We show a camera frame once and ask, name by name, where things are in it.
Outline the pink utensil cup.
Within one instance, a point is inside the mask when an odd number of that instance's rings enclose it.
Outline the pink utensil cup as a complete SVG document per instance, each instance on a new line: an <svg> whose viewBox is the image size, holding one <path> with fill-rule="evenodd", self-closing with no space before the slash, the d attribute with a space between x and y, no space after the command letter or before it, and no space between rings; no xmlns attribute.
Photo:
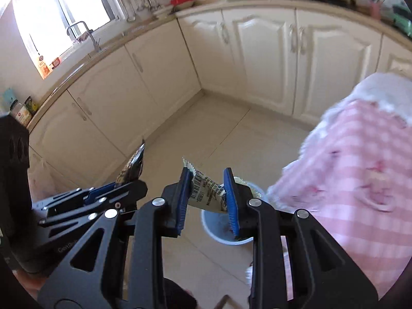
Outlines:
<svg viewBox="0 0 412 309"><path fill-rule="evenodd" d="M382 1L370 1L370 16L375 20L381 20Z"/></svg>

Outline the kitchen window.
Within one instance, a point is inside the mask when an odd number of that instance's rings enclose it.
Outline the kitchen window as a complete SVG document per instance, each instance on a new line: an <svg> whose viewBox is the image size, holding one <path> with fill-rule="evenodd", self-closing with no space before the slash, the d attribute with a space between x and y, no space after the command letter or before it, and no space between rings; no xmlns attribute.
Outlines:
<svg viewBox="0 0 412 309"><path fill-rule="evenodd" d="M115 0L1 0L1 76L47 79L83 33L118 17Z"/></svg>

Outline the clear yellow printed wrapper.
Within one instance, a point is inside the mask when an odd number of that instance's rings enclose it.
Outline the clear yellow printed wrapper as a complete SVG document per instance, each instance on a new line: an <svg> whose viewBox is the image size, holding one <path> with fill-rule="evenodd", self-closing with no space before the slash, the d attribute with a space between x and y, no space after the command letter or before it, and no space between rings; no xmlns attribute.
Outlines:
<svg viewBox="0 0 412 309"><path fill-rule="evenodd" d="M188 204L210 212L230 215L231 207L227 205L226 190L223 183L217 183L190 163L182 159L184 168L193 175L191 196Z"/></svg>

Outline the dark snack wrapper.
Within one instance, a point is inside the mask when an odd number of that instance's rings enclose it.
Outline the dark snack wrapper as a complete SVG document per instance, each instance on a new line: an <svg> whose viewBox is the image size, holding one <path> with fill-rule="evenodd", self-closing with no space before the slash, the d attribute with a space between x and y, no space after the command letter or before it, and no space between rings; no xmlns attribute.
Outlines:
<svg viewBox="0 0 412 309"><path fill-rule="evenodd" d="M115 188L126 185L127 183L137 181L142 173L143 158L145 150L145 140L128 160L115 181Z"/></svg>

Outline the blue plastic trash bucket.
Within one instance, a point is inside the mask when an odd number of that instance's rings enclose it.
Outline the blue plastic trash bucket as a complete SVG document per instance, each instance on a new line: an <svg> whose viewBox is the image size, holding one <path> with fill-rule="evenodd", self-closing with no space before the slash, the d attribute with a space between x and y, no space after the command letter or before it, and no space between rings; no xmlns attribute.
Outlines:
<svg viewBox="0 0 412 309"><path fill-rule="evenodd" d="M235 182L248 186L251 189L252 195L260 200L267 201L265 191L254 183L245 181L238 176L235 177ZM230 228L229 216L227 213L214 213L211 211L202 210L200 212L202 227L205 232L215 241L227 246L241 246L253 241L249 238L236 238Z"/></svg>

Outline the lower cream cabinets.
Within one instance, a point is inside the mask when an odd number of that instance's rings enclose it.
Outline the lower cream cabinets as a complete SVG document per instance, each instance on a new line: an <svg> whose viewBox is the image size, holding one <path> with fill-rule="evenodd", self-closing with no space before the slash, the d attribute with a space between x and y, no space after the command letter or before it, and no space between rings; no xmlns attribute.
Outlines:
<svg viewBox="0 0 412 309"><path fill-rule="evenodd" d="M31 120L32 169L101 185L201 91L315 125L375 72L411 75L411 40L318 2L204 5L128 31L60 81Z"/></svg>

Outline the green electric cooker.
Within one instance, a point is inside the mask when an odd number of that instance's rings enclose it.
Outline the green electric cooker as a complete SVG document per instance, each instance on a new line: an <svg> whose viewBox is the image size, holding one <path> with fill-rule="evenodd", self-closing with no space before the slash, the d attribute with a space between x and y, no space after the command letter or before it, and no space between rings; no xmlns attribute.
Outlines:
<svg viewBox="0 0 412 309"><path fill-rule="evenodd" d="M392 6L394 26L406 36L412 35L412 15L411 10L405 3L394 4Z"/></svg>

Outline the chrome faucet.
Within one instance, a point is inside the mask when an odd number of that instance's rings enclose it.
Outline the chrome faucet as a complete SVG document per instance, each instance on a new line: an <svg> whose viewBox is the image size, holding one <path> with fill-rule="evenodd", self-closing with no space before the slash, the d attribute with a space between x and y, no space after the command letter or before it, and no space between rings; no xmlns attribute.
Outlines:
<svg viewBox="0 0 412 309"><path fill-rule="evenodd" d="M66 28L66 34L69 36L71 30L76 28L77 26L82 25L84 27L84 31L75 39L77 42L85 42L87 39L90 39L93 44L94 52L101 52L101 46L98 40L93 36L93 30L90 29L85 21L77 21L70 24Z"/></svg>

